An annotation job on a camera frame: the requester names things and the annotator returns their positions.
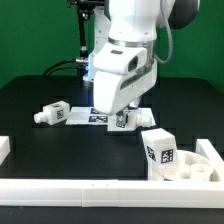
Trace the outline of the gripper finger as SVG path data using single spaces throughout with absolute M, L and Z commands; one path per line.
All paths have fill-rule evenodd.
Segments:
M 137 109 L 139 107 L 140 101 L 133 101 L 129 104 L 128 108 L 129 109 Z
M 119 111 L 116 114 L 116 122 L 118 124 L 124 124 L 125 123 L 125 115 L 124 115 L 124 112 L 123 111 Z

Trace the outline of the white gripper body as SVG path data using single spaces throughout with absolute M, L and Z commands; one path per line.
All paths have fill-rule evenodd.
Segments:
M 115 115 L 151 89 L 156 78 L 157 61 L 149 68 L 144 65 L 123 75 L 98 70 L 94 79 L 94 107 L 103 114 Z

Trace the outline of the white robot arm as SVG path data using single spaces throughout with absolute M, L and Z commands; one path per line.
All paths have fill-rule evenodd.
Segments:
M 126 109 L 139 105 L 156 83 L 157 65 L 169 62 L 154 52 L 156 30 L 186 27 L 199 7 L 200 0 L 103 0 L 94 10 L 95 44 L 84 76 L 93 83 L 95 109 L 125 126 Z

